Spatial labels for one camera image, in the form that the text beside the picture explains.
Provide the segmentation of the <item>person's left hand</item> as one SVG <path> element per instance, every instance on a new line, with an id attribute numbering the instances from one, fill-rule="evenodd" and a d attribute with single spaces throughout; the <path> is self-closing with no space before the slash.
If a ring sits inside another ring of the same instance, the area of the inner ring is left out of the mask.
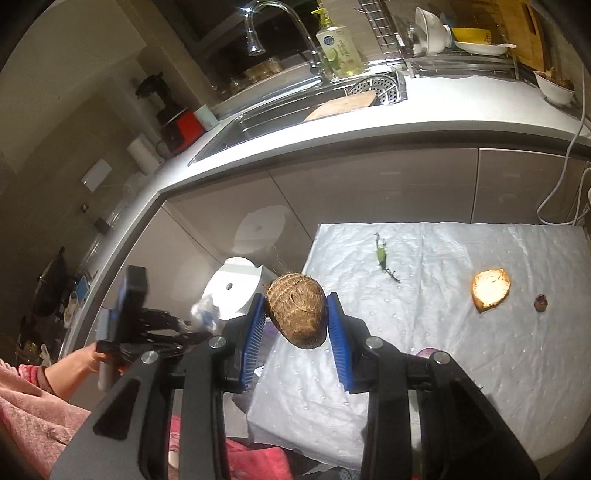
<path id="1" fill-rule="evenodd" d="M 98 352 L 96 344 L 92 343 L 47 367 L 44 375 L 53 393 L 69 401 L 85 380 L 91 374 L 97 374 L 100 364 L 107 360 L 110 356 Z"/>

